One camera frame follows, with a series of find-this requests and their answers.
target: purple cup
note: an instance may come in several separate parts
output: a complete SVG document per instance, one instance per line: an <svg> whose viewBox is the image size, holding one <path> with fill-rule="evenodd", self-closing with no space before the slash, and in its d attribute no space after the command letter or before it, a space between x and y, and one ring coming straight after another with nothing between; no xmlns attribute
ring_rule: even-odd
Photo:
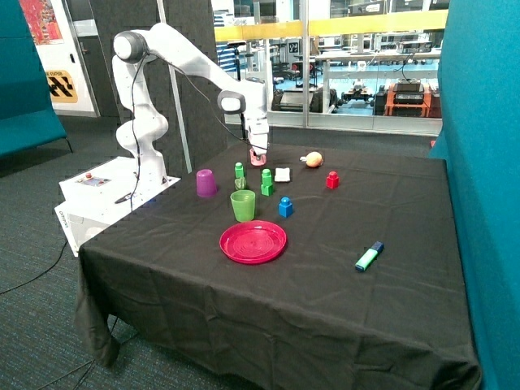
<svg viewBox="0 0 520 390"><path fill-rule="evenodd" d="M217 184L211 169L202 169L197 172L197 195L199 197L213 197L217 194Z"/></svg>

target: red plate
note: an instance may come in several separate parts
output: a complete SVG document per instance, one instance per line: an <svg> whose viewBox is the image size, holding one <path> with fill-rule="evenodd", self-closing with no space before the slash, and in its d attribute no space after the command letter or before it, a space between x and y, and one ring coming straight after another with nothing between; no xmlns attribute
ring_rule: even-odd
<svg viewBox="0 0 520 390"><path fill-rule="evenodd" d="M275 223L249 221L231 226L220 237L220 248L235 262L262 264L276 258L287 243L285 231Z"/></svg>

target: teal sofa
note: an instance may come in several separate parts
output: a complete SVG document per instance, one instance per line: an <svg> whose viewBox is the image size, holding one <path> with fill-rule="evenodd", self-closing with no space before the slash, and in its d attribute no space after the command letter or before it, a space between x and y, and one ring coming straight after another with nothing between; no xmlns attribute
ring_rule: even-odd
<svg viewBox="0 0 520 390"><path fill-rule="evenodd" d="M67 134L18 0L0 2L0 156Z"/></svg>

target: poster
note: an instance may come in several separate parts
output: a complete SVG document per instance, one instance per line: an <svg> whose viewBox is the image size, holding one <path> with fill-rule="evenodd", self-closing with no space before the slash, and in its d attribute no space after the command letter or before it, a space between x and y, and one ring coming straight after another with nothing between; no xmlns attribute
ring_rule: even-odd
<svg viewBox="0 0 520 390"><path fill-rule="evenodd" d="M63 43L50 0L19 0L35 45Z"/></svg>

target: label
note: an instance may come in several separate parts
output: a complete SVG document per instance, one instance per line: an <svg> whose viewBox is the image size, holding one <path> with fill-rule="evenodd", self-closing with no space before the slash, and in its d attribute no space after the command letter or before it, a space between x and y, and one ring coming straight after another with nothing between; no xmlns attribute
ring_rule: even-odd
<svg viewBox="0 0 520 390"><path fill-rule="evenodd" d="M53 103L77 103L74 82L67 71L46 71L50 100Z"/></svg>

